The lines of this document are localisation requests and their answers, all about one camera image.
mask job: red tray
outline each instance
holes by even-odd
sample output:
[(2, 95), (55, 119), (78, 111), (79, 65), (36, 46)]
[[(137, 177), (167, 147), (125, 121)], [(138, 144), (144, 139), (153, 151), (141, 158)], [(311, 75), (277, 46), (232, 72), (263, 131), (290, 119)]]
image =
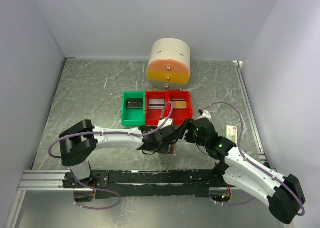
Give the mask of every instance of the red tray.
[[(158, 125), (162, 110), (160, 109), (148, 109), (149, 99), (164, 99), (165, 103), (172, 99), (185, 99), (185, 109), (174, 109), (171, 115), (174, 125), (181, 125), (184, 123), (186, 118), (192, 119), (192, 105), (189, 91), (146, 91), (145, 92), (145, 124), (148, 126)], [(170, 107), (165, 109), (164, 116), (170, 112)]]

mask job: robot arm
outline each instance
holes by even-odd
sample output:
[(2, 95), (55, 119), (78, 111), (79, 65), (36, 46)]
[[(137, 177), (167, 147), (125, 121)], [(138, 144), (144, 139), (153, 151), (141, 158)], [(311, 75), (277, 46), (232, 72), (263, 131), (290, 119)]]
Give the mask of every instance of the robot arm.
[[(281, 222), (290, 224), (301, 209), (301, 204), (305, 204), (304, 193), (295, 176), (290, 174), (285, 177), (271, 170), (240, 150), (231, 140), (218, 136), (210, 117), (186, 119), (178, 130), (180, 139), (187, 131), (185, 140), (188, 143), (205, 147), (213, 159), (220, 161), (213, 170), (222, 175), (227, 184), (260, 200)], [(285, 186), (293, 191), (301, 204)]]
[(91, 176), (91, 167), (87, 158), (93, 151), (118, 148), (167, 154), (171, 151), (172, 141), (178, 140), (172, 124), (173, 119), (168, 119), (160, 129), (161, 132), (143, 137), (143, 134), (151, 131), (150, 127), (107, 129), (93, 126), (91, 120), (83, 120), (61, 133), (59, 138), (83, 132), (93, 132), (96, 134), (84, 135), (83, 138), (82, 136), (78, 136), (61, 141), (62, 165), (69, 167), (75, 177), (81, 181)]

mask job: purple cable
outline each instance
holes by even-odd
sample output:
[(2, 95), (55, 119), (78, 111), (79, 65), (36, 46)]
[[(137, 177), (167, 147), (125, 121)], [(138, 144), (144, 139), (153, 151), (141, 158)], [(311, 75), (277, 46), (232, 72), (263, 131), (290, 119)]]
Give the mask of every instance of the purple cable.
[[(305, 208), (304, 208), (304, 205), (302, 204), (301, 200), (297, 197), (297, 195), (285, 184), (283, 183), (281, 180), (279, 180), (277, 177), (274, 177), (270, 172), (262, 169), (260, 166), (256, 165), (255, 163), (253, 163), (251, 160), (247, 159), (245, 154), (243, 153), (242, 149), (241, 149), (241, 139), (242, 139), (242, 135), (243, 135), (243, 132), (244, 132), (244, 121), (243, 121), (243, 118), (241, 116), (241, 113), (240, 111), (232, 104), (228, 103), (228, 102), (225, 102), (225, 101), (218, 101), (218, 102), (214, 102), (210, 105), (208, 105), (206, 108), (204, 108), (203, 110), (206, 110), (208, 109), (209, 107), (213, 106), (213, 105), (216, 105), (216, 104), (226, 104), (228, 106), (230, 106), (231, 108), (233, 108), (235, 110), (235, 112), (238, 114), (239, 116), (239, 119), (240, 119), (240, 136), (237, 140), (237, 146), (238, 146), (238, 149), (239, 149), (239, 152), (241, 154), (241, 156), (247, 161), (249, 162), (251, 165), (253, 165), (255, 168), (257, 168), (258, 170), (262, 171), (263, 173), (265, 173), (267, 176), (271, 177), (272, 179), (274, 179), (275, 181), (277, 181), (280, 185), (282, 185), (292, 196), (293, 198), (298, 202), (300, 208), (301, 208), (301, 213), (298, 213), (296, 214), (297, 216), (299, 217), (302, 217), (305, 215), (306, 211), (305, 211)], [(248, 204), (252, 201), (254, 201), (255, 198), (253, 197), (252, 199), (249, 199), (245, 202), (242, 202), (242, 203), (236, 203), (236, 204), (222, 204), (220, 202), (217, 202), (218, 204), (220, 205), (224, 205), (224, 206), (228, 206), (228, 207), (235, 207), (235, 206), (241, 206), (241, 205), (245, 205), (245, 204)]]
[(79, 185), (85, 187), (85, 188), (89, 188), (89, 189), (93, 189), (93, 190), (96, 190), (96, 191), (100, 191), (100, 192), (108, 192), (108, 193), (112, 193), (112, 194), (115, 194), (119, 199), (116, 203), (112, 204), (112, 205), (109, 205), (109, 206), (106, 206), (106, 207), (90, 207), (90, 206), (86, 206), (86, 205), (81, 205), (79, 204), (78, 202), (76, 202), (76, 194), (73, 193), (73, 201), (74, 201), (74, 204), (80, 208), (85, 208), (85, 209), (89, 209), (89, 210), (95, 210), (95, 211), (101, 211), (101, 210), (107, 210), (107, 209), (110, 209), (110, 208), (113, 208), (113, 207), (116, 207), (117, 205), (119, 205), (120, 201), (121, 201), (121, 196), (118, 192), (116, 191), (113, 191), (113, 190), (110, 190), (110, 189), (101, 189), (101, 188), (96, 188), (96, 187), (91, 187), (91, 186), (88, 186), (84, 183), (82, 183), (80, 180), (77, 179), (77, 177), (74, 175), (73, 172), (71, 172), (72, 176), (73, 176), (73, 179), (75, 180), (75, 182), (77, 182)]
[(162, 108), (162, 111), (161, 111), (160, 120), (162, 120), (162, 119), (164, 118), (164, 114), (165, 114), (165, 111), (166, 111), (166, 107), (167, 107), (169, 104), (171, 104), (171, 110), (173, 111), (172, 108), (173, 108), (174, 104), (172, 103), (172, 101), (169, 101), (169, 102), (165, 103), (165, 105), (164, 105), (164, 107)]

